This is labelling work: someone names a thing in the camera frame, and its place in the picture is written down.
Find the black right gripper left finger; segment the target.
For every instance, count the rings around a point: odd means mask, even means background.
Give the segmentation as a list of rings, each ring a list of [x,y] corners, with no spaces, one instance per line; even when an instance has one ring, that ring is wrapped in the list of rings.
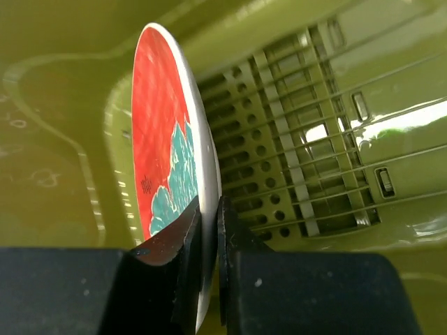
[[[130,251],[1,249],[2,334],[194,334],[201,222],[190,204]]]

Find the red plate with teal flower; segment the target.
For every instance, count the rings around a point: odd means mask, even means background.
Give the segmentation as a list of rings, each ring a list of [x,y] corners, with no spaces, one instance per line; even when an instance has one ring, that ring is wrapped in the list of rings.
[[[201,215],[201,284],[196,325],[205,319],[216,262],[222,194],[216,148],[202,98],[182,48],[155,22],[135,49],[131,94],[133,169],[145,239],[179,218],[193,200]]]

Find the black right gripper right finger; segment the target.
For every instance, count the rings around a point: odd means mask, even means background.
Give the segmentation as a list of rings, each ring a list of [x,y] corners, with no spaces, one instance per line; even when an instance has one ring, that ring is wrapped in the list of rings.
[[[228,334],[419,334],[390,261],[376,253],[279,252],[217,210],[221,323]]]

